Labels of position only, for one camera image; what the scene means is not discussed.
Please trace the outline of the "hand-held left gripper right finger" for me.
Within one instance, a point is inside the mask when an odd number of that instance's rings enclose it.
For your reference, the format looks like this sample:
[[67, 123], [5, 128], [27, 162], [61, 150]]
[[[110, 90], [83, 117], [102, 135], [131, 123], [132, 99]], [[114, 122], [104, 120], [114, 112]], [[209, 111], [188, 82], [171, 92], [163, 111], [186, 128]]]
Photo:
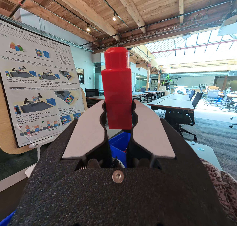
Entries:
[[152, 158], [175, 158], [159, 116], [138, 100], [132, 102], [131, 139]]

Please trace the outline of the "hanging white light panel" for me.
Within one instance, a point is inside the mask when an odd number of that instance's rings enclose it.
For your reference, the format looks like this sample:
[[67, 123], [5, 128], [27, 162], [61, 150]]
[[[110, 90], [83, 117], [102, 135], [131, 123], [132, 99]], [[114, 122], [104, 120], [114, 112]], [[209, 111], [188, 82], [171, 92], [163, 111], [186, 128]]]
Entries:
[[226, 18], [218, 31], [218, 36], [231, 34], [237, 34], [237, 14]]

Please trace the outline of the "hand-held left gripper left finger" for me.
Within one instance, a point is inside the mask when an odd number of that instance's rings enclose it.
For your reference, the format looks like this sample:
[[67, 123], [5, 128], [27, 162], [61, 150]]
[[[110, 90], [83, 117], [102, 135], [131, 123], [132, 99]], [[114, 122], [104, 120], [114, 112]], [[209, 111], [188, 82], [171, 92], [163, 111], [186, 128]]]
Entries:
[[105, 100], [101, 100], [77, 120], [62, 159], [110, 159], [111, 150], [105, 123]]

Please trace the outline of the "grey office chair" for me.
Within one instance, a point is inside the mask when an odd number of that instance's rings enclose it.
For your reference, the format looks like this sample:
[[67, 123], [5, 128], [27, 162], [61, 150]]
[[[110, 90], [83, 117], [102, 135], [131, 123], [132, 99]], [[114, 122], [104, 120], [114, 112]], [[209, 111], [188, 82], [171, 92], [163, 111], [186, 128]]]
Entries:
[[228, 109], [228, 110], [236, 110], [237, 109], [237, 94], [236, 93], [226, 93], [225, 90], [219, 94], [221, 99], [221, 107], [222, 109]]
[[218, 101], [218, 89], [208, 89], [208, 93], [206, 96], [206, 106], [213, 105], [215, 107], [218, 107], [217, 101]]

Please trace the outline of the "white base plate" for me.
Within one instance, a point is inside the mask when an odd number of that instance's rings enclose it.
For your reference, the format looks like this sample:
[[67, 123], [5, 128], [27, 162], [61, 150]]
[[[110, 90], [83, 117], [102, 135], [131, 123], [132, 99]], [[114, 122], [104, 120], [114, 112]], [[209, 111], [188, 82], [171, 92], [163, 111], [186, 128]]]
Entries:
[[194, 141], [186, 142], [191, 146], [191, 148], [195, 151], [199, 158], [204, 159], [217, 167], [220, 171], [222, 171], [222, 167], [213, 151], [213, 149], [207, 145], [199, 144]]

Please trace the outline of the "potted plant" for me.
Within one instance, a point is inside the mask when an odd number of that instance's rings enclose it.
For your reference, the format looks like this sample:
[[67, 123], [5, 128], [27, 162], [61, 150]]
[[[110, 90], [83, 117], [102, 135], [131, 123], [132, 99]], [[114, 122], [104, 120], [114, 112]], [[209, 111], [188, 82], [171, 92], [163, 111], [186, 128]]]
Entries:
[[161, 84], [163, 86], [166, 86], [166, 85], [169, 85], [170, 82], [171, 82], [170, 75], [168, 73], [164, 73], [163, 74], [163, 79], [161, 80]]

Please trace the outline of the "red ceiling pipe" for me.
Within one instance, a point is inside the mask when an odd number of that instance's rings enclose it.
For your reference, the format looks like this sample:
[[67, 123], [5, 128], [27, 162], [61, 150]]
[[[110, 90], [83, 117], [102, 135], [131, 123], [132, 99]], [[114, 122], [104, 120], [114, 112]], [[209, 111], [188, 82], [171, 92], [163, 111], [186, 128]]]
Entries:
[[170, 49], [170, 50], [156, 51], [156, 52], [152, 52], [151, 54], [172, 52], [172, 51], [185, 50], [185, 49], [190, 49], [190, 48], [207, 47], [207, 46], [212, 46], [212, 45], [220, 45], [220, 44], [234, 43], [234, 42], [237, 42], [237, 39], [228, 40], [228, 41], [219, 41], [215, 43], [207, 43], [207, 44], [201, 44], [201, 45], [195, 45], [195, 46], [188, 46], [188, 47], [186, 46], [186, 47], [180, 47], [180, 48], [175, 48], [175, 49]]

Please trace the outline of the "red block tower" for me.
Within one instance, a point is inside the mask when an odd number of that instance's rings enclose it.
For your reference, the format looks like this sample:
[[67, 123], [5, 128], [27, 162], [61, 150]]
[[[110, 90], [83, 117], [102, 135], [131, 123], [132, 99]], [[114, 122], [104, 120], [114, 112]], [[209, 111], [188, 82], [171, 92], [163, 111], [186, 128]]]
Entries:
[[109, 129], [132, 128], [132, 71], [125, 47], [108, 48], [101, 71]]

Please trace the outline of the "long wooden office desk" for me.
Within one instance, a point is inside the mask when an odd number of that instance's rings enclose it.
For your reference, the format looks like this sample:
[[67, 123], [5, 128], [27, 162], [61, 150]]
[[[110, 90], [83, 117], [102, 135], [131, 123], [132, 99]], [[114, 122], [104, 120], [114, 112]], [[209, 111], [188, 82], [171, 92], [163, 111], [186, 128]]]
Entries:
[[150, 106], [152, 110], [165, 110], [164, 119], [167, 122], [173, 112], [194, 113], [194, 107], [187, 94], [169, 94], [148, 103], [147, 106]]

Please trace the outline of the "blue plastic bin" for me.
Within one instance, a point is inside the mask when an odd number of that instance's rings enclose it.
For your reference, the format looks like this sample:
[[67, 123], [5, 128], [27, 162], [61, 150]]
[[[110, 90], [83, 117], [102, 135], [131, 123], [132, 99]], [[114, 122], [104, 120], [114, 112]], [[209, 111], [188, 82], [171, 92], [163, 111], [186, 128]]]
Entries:
[[[126, 149], [131, 134], [118, 132], [109, 139], [112, 157], [118, 158], [124, 167], [126, 163]], [[27, 183], [25, 171], [36, 163], [37, 151], [21, 154], [7, 154], [0, 151], [0, 225], [6, 226], [10, 222], [22, 197]]]

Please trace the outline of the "black office chair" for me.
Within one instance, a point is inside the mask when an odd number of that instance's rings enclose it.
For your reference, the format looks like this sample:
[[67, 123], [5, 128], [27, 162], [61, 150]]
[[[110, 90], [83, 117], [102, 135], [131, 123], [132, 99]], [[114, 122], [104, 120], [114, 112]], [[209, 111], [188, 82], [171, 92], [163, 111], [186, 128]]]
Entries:
[[85, 88], [87, 107], [90, 108], [97, 103], [97, 100], [89, 99], [88, 97], [96, 97], [99, 96], [98, 89], [87, 89]]
[[168, 108], [165, 110], [165, 120], [183, 137], [182, 132], [191, 134], [194, 136], [194, 140], [197, 140], [195, 134], [183, 129], [181, 125], [195, 125], [194, 111], [184, 110], [179, 108]]

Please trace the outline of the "framed wall picture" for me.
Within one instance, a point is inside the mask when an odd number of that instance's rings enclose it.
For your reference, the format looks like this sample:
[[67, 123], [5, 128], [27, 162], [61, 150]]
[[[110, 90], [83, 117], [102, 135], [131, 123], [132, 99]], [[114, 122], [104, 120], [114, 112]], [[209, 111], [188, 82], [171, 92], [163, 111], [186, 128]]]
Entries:
[[80, 84], [84, 84], [84, 69], [76, 68], [77, 76]]

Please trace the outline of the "instruction poster on stand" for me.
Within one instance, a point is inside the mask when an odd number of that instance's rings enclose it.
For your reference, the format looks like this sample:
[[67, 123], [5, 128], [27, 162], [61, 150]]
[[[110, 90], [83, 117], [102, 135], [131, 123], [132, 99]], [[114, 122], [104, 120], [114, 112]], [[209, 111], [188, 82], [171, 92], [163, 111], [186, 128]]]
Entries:
[[17, 148], [13, 128], [10, 121], [8, 106], [4, 97], [4, 91], [0, 84], [0, 148], [8, 154], [21, 154], [33, 150], [29, 145]]

